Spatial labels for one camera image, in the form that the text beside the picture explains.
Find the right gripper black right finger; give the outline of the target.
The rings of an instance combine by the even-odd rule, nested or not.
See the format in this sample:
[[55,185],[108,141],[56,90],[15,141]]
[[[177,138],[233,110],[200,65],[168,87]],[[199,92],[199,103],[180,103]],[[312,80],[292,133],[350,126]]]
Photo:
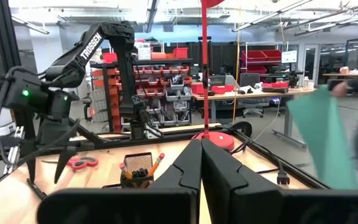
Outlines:
[[284,189],[210,140],[202,140],[202,181],[212,223],[358,224],[358,190]]

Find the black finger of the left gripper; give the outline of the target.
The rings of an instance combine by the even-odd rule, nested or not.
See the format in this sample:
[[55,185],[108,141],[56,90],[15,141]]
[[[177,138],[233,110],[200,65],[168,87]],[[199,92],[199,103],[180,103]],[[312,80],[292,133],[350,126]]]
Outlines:
[[68,164],[68,161],[76,155],[76,149],[64,149],[58,158],[57,161],[57,168],[55,170],[55,176],[54,176],[54,183],[56,184],[65,168],[65,166]]
[[29,179],[30,183],[33,184],[35,180],[35,167],[36,167],[36,160],[35,157],[32,155],[33,152],[36,151],[36,148],[34,146],[28,146],[26,148],[26,164],[29,171]]

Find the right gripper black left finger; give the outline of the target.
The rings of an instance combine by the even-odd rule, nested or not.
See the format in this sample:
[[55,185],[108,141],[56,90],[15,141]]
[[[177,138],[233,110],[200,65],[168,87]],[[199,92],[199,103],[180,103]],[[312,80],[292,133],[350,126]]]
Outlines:
[[198,223],[202,152],[201,141],[190,141],[146,189],[56,191],[40,203],[37,223]]

